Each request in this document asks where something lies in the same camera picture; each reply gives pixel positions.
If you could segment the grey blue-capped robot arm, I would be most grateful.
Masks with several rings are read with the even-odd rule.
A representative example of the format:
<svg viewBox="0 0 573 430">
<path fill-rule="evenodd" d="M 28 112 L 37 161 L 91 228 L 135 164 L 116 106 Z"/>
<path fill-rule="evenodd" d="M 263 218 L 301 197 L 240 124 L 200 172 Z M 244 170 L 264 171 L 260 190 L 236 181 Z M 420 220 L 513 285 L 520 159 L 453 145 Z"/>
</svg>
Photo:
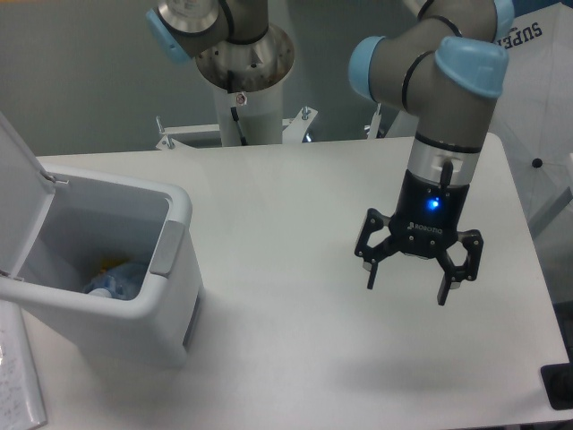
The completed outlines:
<svg viewBox="0 0 573 430">
<path fill-rule="evenodd" d="M 146 15 L 175 62 L 193 59 L 212 86 L 226 146 L 281 143 L 282 83 L 294 64 L 287 34 L 264 1 L 161 1 Z M 401 36 L 354 49 L 348 80 L 362 97 L 418 120 L 395 212 L 368 210 L 355 254 L 375 274 L 396 253 L 438 262 L 437 296 L 476 279 L 479 231 L 458 229 L 509 56 L 499 45 L 514 20 L 510 1 L 428 1 Z"/>
</svg>

